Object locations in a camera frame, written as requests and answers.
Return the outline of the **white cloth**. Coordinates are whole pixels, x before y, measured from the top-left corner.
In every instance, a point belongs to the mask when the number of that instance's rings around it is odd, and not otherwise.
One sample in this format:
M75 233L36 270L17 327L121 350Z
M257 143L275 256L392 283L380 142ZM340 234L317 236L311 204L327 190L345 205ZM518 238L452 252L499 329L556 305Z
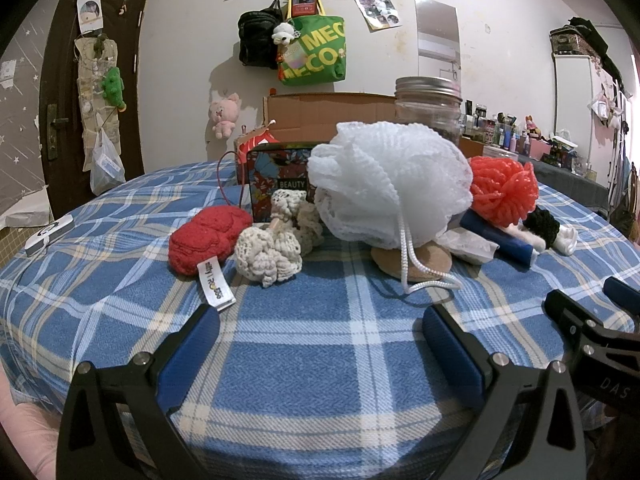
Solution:
M563 256L574 254L578 242L577 230L574 226L561 224L559 232L556 234L552 247Z

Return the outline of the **black fuzzy scrunchie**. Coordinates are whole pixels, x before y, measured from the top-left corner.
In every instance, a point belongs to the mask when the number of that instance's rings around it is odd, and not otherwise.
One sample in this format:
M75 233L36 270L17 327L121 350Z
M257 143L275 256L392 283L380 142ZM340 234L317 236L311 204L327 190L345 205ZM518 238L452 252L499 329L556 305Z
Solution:
M536 207L523 221L523 226L530 232L541 237L549 249L558 237L560 222L556 220L548 210Z

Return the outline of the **blue tissue pack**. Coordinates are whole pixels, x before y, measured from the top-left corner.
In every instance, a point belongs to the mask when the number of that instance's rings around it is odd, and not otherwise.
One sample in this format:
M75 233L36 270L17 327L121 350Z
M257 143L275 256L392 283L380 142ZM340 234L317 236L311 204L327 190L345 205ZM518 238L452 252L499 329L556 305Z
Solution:
M462 214L460 226L497 244L497 254L503 260L529 269L537 259L538 252L531 244L498 229L472 209Z

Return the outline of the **white fluffy star clip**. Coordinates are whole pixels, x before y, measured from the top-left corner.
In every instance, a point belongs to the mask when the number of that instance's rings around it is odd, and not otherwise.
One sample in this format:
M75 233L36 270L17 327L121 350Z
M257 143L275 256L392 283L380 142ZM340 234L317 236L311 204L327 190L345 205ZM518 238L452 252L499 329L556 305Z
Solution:
M536 252L544 252L547 249L546 241L542 237L526 230L524 226L521 226L520 224L510 224L510 226L507 226L506 228L501 228L501 231L521 240L527 245L532 246Z

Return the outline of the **white gauze pad packet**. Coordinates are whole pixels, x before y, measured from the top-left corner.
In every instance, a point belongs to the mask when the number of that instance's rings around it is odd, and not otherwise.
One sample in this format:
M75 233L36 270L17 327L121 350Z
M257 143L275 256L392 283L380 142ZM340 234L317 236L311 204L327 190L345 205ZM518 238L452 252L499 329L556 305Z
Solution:
M486 240L460 226L439 234L435 242L458 258L476 266L491 262L499 248L499 245L491 240Z

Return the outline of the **red mesh bath pouf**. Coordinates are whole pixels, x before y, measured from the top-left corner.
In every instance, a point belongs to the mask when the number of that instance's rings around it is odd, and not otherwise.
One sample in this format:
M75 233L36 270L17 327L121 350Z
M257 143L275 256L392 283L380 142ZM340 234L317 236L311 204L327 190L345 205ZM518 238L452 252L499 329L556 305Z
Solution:
M472 209L494 226L507 228L525 220L535 210L538 181L531 162L521 164L506 157L469 159L473 180Z

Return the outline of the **red crochet scrunchie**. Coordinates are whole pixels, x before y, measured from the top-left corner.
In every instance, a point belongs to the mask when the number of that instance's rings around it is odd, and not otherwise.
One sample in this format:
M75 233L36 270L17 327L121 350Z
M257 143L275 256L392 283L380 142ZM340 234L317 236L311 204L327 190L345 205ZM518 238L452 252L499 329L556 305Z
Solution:
M237 206L202 209L169 237L168 262L181 275L198 273L198 264L217 257L224 262L234 251L240 233L252 225L252 216Z

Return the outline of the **cream crochet scrunchie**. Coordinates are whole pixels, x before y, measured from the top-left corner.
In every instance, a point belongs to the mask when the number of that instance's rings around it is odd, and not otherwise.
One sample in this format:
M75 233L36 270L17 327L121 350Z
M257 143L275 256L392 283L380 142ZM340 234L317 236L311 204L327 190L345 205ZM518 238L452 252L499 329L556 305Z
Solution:
M306 192L274 191L268 226L241 232L234 248L235 269L262 287L285 282L302 270L303 258L323 242L322 233L317 208Z

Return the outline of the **white mesh bath pouf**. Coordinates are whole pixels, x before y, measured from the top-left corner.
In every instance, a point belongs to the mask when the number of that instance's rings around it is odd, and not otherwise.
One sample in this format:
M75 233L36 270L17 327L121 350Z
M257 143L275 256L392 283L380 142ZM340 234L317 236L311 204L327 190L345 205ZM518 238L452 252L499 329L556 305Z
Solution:
M340 122L307 168L314 204L335 237L400 251L404 292L462 286L416 254L472 205L472 169L456 144L421 124Z

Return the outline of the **plastic bag on door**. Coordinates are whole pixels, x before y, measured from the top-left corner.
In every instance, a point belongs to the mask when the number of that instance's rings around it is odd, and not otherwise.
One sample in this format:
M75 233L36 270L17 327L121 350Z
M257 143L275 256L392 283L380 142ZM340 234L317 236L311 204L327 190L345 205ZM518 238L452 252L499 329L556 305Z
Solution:
M125 182L125 168L122 160L116 152L115 145L101 129L92 150L91 191L95 196L100 196Z

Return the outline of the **large glass jar dark contents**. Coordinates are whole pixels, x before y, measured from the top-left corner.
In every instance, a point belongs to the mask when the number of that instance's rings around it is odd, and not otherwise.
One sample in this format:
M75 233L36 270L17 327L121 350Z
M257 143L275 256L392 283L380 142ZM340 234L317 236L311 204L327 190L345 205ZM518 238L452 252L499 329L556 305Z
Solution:
M395 115L402 124L427 125L458 145L461 136L461 90L452 80L408 76L395 81Z

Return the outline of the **green plush on door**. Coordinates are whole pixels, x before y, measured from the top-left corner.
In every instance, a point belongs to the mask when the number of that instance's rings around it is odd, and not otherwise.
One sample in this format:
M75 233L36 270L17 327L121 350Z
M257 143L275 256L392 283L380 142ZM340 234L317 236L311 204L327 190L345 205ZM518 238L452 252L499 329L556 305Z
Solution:
M117 66L111 67L102 79L103 99L108 105L124 112L127 105L124 101L124 81Z

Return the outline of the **cardboard box red interior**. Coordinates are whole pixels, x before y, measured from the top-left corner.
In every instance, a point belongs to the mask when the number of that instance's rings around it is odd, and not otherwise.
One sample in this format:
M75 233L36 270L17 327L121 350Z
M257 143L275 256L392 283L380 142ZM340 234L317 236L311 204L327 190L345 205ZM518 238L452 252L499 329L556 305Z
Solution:
M312 148L336 135L340 122L408 124L391 96L370 93L273 94L262 100L262 125L235 141L238 163L250 171L303 167Z

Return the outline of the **photo on door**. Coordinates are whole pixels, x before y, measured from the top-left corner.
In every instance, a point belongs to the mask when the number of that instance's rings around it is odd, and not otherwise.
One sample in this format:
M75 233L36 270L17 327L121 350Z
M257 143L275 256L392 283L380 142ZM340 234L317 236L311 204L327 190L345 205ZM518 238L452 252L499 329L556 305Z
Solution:
M104 27L101 0L76 0L76 6L81 35L97 32Z

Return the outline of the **black backpack on wall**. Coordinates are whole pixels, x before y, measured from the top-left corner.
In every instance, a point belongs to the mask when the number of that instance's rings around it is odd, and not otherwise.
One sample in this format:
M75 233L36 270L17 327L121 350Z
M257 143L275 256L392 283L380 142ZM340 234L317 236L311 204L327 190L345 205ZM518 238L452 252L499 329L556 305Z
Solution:
M278 47L272 40L272 34L282 21L280 0L273 0L265 9L247 11L240 16L239 60L244 66L278 68Z

